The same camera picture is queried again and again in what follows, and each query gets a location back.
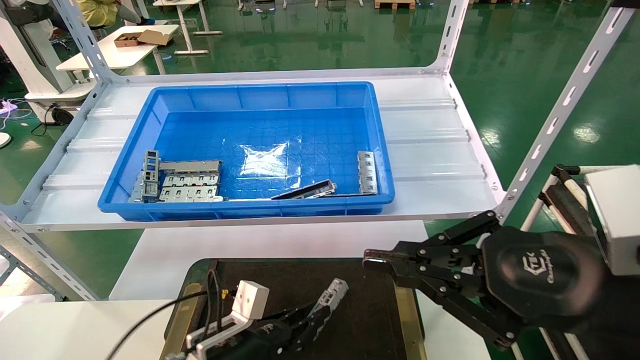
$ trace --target sheet metal part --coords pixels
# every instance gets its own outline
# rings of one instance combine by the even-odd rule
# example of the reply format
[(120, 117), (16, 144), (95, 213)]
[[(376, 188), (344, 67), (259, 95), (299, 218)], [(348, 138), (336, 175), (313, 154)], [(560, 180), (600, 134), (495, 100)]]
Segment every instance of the sheet metal part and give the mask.
[(331, 180), (323, 180), (315, 184), (304, 186), (290, 192), (281, 193), (271, 198), (271, 200), (285, 199), (315, 199), (335, 193), (337, 186)]
[(360, 193), (378, 193), (378, 179), (376, 177), (376, 162), (371, 151), (358, 151), (358, 177)]
[(142, 201), (156, 202), (159, 195), (160, 174), (158, 171), (160, 165), (160, 157), (156, 150), (147, 150), (145, 153), (145, 163), (143, 164), (143, 185), (142, 185)]
[(165, 174), (188, 174), (188, 173), (204, 173), (214, 172), (220, 173), (220, 164), (222, 161), (163, 161), (160, 164), (160, 170)]
[(218, 187), (213, 186), (172, 186), (163, 188), (160, 201), (164, 202), (218, 202), (223, 201), (218, 196)]
[(195, 174), (167, 174), (164, 177), (162, 187), (172, 186), (207, 186), (216, 185), (220, 181), (219, 172), (195, 173)]

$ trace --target shelf board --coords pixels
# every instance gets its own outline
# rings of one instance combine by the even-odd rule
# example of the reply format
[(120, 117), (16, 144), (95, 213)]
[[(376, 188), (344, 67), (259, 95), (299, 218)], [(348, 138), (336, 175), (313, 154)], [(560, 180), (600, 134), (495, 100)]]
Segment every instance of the shelf board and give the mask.
[[(254, 81), (317, 82), (317, 78)], [(376, 89), (396, 198), (373, 216), (278, 217), (233, 220), (126, 222), (97, 208), (106, 179), (151, 89), (158, 84), (109, 85), (69, 143), (24, 217), (27, 231), (151, 227), (301, 224), (460, 218), (494, 208), (504, 195), (493, 165), (452, 85), (441, 75), (323, 78), (370, 81)], [(175, 81), (162, 85), (218, 85)]]

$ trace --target white machine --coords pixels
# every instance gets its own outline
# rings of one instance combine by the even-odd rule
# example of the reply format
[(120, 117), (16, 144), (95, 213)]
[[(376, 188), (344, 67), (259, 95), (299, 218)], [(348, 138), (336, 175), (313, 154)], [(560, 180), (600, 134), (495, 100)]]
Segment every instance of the white machine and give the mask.
[[(51, 104), (75, 115), (95, 86), (91, 79), (75, 81), (69, 73), (56, 70), (60, 59), (49, 43), (54, 29), (47, 19), (51, 11), (48, 0), (0, 1), (0, 46), (22, 78), (28, 90), (25, 98), (34, 114), (48, 124), (54, 123), (51, 114), (46, 118)], [(43, 20), (26, 23), (29, 12), (36, 20)]]

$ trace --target wooden pallet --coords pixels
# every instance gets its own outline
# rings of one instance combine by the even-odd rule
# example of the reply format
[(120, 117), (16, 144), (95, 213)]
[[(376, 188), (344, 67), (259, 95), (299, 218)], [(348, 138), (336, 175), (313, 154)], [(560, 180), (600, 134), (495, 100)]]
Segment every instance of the wooden pallet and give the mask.
[(391, 9), (397, 9), (398, 4), (408, 4), (409, 9), (415, 9), (415, 0), (375, 0), (373, 6), (379, 9), (380, 4), (391, 4)]

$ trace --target blue plastic bin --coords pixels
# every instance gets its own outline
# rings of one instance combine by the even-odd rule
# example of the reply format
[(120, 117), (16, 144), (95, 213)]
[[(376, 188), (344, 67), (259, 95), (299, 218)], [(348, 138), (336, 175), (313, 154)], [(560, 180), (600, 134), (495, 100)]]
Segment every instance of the blue plastic bin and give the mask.
[[(222, 160), (218, 195), (229, 201), (127, 203), (147, 149), (161, 161)], [(258, 200), (325, 179), (359, 193), (358, 151), (375, 155), (377, 195)], [(368, 215), (394, 195), (371, 83), (172, 86), (149, 94), (98, 208), (130, 221)]]

